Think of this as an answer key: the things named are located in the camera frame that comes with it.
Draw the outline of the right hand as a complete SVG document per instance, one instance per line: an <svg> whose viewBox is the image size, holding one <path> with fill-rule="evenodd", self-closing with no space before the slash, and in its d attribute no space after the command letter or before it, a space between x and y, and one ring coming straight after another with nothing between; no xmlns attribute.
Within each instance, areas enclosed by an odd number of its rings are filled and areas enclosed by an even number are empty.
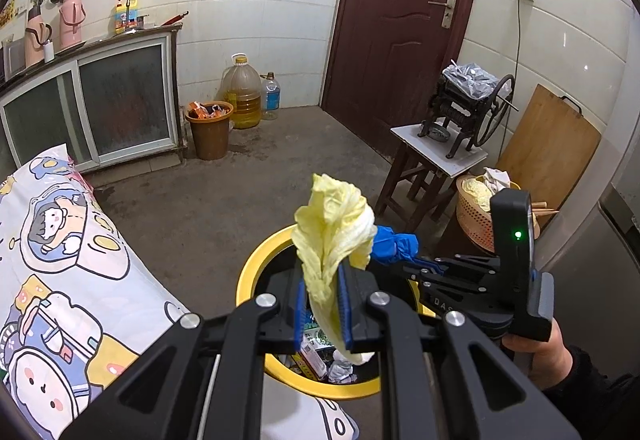
<svg viewBox="0 0 640 440"><path fill-rule="evenodd" d="M551 336L548 342L506 335L502 344L515 353L531 354L532 362L528 378L540 390L546 390L559 385L573 367L573 356L563 342L561 328L556 319L552 321Z"/></svg>

